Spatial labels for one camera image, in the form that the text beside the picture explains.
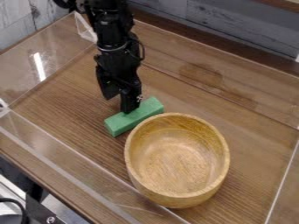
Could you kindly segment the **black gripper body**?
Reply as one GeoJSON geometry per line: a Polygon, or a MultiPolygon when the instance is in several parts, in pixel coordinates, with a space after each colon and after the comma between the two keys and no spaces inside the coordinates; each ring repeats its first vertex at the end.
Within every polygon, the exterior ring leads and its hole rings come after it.
{"type": "Polygon", "coordinates": [[[137,38],[130,38],[117,49],[100,49],[94,61],[116,79],[118,91],[122,88],[140,88],[137,68],[145,59],[145,48],[137,38]]]}

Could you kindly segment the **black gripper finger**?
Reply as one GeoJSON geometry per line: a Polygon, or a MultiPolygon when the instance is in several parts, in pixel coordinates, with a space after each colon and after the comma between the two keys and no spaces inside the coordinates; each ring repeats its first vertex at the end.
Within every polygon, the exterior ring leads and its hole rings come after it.
{"type": "Polygon", "coordinates": [[[96,77],[101,94],[104,98],[109,100],[118,95],[118,87],[114,76],[100,65],[96,65],[96,77]]]}
{"type": "Polygon", "coordinates": [[[120,111],[129,114],[134,109],[138,108],[141,96],[141,88],[130,87],[120,90],[120,111]]]}

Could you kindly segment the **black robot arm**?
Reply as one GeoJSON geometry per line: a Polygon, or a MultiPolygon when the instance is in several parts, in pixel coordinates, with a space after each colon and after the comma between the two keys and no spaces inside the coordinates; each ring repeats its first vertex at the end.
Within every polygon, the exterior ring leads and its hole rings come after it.
{"type": "Polygon", "coordinates": [[[96,77],[106,100],[120,96],[120,111],[130,113],[140,105],[141,81],[137,68],[145,49],[132,32],[133,14],[126,0],[52,0],[68,11],[86,15],[96,33],[98,54],[94,55],[96,77]]]}

